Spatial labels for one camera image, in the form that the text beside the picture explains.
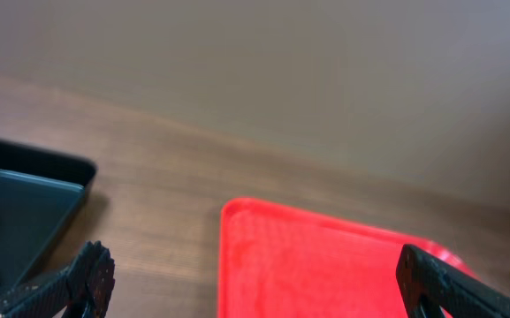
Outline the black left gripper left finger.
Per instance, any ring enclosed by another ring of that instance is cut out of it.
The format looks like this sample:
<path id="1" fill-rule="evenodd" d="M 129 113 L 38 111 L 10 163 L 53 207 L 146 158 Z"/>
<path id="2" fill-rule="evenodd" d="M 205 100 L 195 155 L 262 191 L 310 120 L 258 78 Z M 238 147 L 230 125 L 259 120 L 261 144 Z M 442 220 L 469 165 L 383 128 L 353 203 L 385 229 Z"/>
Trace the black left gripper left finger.
<path id="1" fill-rule="evenodd" d="M 0 318 L 104 318 L 115 262 L 101 242 L 86 242 L 71 263 L 0 293 Z"/>

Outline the red plastic tray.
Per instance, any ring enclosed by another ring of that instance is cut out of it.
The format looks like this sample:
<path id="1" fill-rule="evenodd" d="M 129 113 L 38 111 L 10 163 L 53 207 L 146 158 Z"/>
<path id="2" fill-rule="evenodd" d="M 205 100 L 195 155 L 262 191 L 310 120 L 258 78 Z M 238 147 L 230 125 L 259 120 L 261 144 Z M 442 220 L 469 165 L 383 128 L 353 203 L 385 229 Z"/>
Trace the red plastic tray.
<path id="1" fill-rule="evenodd" d="M 221 211 L 217 315 L 403 317 L 396 268 L 405 244 L 473 273 L 426 238 L 274 202 L 233 199 Z"/>

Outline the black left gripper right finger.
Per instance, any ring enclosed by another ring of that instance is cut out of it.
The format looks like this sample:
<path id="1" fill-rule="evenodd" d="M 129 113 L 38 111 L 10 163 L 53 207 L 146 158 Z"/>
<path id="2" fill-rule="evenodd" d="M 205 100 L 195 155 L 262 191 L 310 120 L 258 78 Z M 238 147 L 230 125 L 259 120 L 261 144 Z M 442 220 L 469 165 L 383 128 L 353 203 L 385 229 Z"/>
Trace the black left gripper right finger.
<path id="1" fill-rule="evenodd" d="M 510 298 L 421 248 L 402 247 L 396 278 L 412 318 L 510 318 Z"/>

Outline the black water tray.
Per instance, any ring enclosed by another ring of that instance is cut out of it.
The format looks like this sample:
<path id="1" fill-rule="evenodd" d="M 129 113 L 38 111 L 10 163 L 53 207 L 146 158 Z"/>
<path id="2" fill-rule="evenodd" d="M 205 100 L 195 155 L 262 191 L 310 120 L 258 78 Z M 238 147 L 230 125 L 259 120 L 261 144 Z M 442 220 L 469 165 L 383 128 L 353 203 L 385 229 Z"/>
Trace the black water tray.
<path id="1" fill-rule="evenodd" d="M 41 270 L 96 172 L 86 158 L 0 140 L 0 293 Z"/>

